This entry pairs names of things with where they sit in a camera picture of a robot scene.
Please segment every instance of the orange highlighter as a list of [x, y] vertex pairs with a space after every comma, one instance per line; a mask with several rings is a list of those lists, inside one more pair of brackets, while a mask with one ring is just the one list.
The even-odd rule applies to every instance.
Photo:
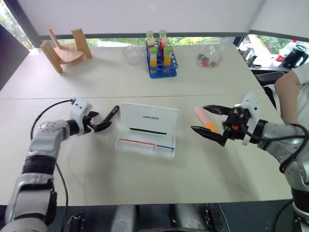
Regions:
[[211, 130], [212, 132], [217, 131], [216, 125], [208, 118], [203, 108], [195, 107], [193, 110], [205, 128]]

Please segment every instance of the blue test tube rack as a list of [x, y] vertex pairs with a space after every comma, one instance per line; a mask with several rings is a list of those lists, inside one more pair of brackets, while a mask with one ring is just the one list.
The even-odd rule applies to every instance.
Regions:
[[157, 66], [155, 68], [150, 67], [150, 58], [149, 58], [149, 51], [146, 44], [147, 50], [147, 63], [148, 63], [148, 70], [150, 78], [163, 78], [163, 77], [173, 77], [176, 76], [176, 69], [178, 68], [178, 63], [174, 54], [174, 51], [171, 55], [171, 61], [169, 66], [164, 66], [164, 58], [162, 51], [159, 48], [159, 41], [156, 42], [156, 46], [158, 47], [158, 54], [157, 54]]

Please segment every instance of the robotic arm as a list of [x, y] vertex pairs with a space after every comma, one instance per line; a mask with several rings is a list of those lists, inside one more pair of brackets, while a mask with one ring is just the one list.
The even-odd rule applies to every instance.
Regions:
[[309, 228], [309, 147], [308, 131], [301, 125], [275, 124], [260, 118], [260, 106], [257, 96], [248, 93], [235, 104], [234, 108], [218, 105], [204, 106], [214, 114], [227, 115], [223, 122], [223, 135], [211, 132], [204, 127], [191, 126], [201, 136], [224, 146], [227, 139], [241, 139], [243, 145], [257, 144], [280, 163], [292, 189], [293, 208], [300, 224]]
[[56, 215], [57, 193], [53, 173], [60, 144], [70, 136], [83, 135], [91, 129], [102, 131], [112, 123], [104, 120], [99, 125], [92, 124], [91, 119], [98, 113], [91, 109], [92, 105], [83, 99], [75, 99], [72, 100], [71, 120], [45, 122], [39, 126], [7, 206], [7, 225], [2, 232], [47, 231], [47, 225]]

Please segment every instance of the orange liquid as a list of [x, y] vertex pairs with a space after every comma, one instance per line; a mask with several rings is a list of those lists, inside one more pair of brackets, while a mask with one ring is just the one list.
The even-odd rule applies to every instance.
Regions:
[[156, 59], [151, 59], [150, 60], [150, 67], [153, 67], [153, 68], [156, 67]]
[[164, 66], [170, 65], [170, 58], [171, 58], [171, 55], [165, 55], [164, 56]]

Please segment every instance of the kettle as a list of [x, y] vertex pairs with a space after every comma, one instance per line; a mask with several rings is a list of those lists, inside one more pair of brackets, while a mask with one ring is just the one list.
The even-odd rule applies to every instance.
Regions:
[[[288, 56], [282, 62], [282, 66], [285, 68], [296, 68], [300, 65], [303, 65], [309, 57], [309, 55], [306, 53], [307, 51], [308, 49], [305, 46], [296, 44], [291, 50], [290, 54], [288, 54]], [[303, 58], [301, 63], [296, 65], [301, 58]]]

